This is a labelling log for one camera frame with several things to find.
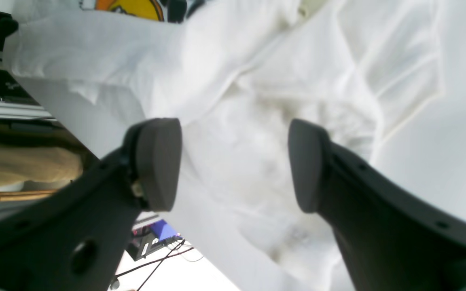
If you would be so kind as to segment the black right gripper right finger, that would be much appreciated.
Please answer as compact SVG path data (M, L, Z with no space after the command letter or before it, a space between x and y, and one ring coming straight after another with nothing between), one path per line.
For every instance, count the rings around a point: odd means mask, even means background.
M466 291L466 222L400 188L327 131L295 118L296 201L332 228L357 291Z

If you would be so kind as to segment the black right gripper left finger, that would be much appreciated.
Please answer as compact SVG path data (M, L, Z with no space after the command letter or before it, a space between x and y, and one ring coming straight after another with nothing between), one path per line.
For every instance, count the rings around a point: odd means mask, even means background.
M0 290L107 290L140 213L172 210L181 155L180 121L152 118L56 194L1 207Z

